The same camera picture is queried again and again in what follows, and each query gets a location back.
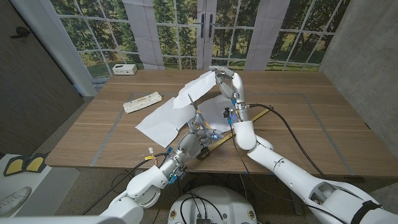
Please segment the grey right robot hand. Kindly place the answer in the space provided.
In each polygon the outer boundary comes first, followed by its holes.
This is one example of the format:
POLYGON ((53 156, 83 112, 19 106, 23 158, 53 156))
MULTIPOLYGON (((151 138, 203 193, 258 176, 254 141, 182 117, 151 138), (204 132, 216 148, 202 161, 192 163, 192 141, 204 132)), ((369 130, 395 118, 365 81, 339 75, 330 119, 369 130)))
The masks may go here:
POLYGON ((237 122, 249 121, 244 85, 240 75, 220 65, 209 66, 209 69, 216 73, 216 84, 221 94, 233 102, 237 122))

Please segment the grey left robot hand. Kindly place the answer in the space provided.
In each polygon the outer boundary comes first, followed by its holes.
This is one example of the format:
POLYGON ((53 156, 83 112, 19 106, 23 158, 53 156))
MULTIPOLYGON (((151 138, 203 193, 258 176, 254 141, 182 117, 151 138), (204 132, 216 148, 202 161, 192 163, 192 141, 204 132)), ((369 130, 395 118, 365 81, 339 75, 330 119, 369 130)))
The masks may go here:
POLYGON ((188 122, 188 127, 189 131, 179 140, 159 168, 170 184, 184 176, 187 161, 199 156, 208 145, 224 138, 221 131, 210 128, 199 112, 188 122))

